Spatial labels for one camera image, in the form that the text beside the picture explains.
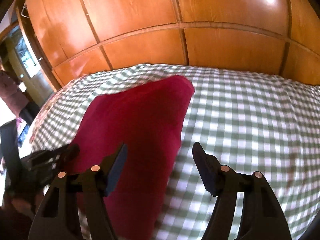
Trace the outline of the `person left hand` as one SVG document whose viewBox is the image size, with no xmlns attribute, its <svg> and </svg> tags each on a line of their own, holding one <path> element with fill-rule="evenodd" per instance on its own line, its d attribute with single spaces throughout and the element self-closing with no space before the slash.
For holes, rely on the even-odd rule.
<svg viewBox="0 0 320 240">
<path fill-rule="evenodd" d="M 9 213 L 21 213 L 33 220 L 43 198 L 44 193 L 41 190 L 35 195 L 34 202 L 31 204 L 23 198 L 12 197 L 5 192 L 3 194 L 1 211 L 4 211 L 6 215 Z"/>
</svg>

